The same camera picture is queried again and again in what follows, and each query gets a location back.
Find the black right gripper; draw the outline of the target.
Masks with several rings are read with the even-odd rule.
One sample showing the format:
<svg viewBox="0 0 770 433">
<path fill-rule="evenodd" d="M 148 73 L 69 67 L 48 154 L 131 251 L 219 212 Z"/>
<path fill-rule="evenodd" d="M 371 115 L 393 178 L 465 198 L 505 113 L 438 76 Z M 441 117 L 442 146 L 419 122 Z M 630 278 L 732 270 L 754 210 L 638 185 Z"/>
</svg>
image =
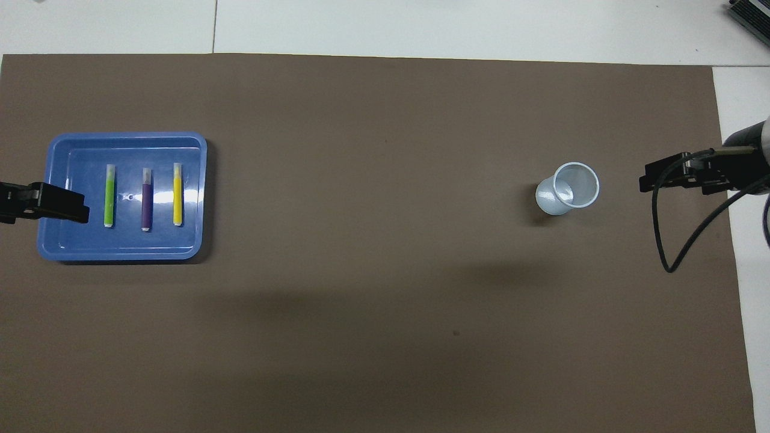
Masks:
<svg viewBox="0 0 770 433">
<path fill-rule="evenodd" d="M 652 192 L 670 165 L 674 169 L 667 172 L 661 188 L 700 188 L 704 195 L 745 189 L 766 175 L 766 123 L 761 121 L 734 132 L 709 156 L 683 161 L 688 156 L 677 153 L 645 164 L 644 174 L 638 179 L 639 192 Z"/>
</svg>

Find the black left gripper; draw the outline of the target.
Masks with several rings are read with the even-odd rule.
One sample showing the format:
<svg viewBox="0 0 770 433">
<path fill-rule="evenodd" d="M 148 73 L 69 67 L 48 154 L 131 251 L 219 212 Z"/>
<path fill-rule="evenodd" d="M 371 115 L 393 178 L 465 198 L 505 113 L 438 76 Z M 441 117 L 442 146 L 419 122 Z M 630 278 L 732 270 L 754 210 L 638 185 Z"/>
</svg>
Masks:
<svg viewBox="0 0 770 433">
<path fill-rule="evenodd" d="M 20 185 L 1 182 L 1 223 L 17 219 L 54 218 L 87 224 L 85 195 L 49 183 Z"/>
</svg>

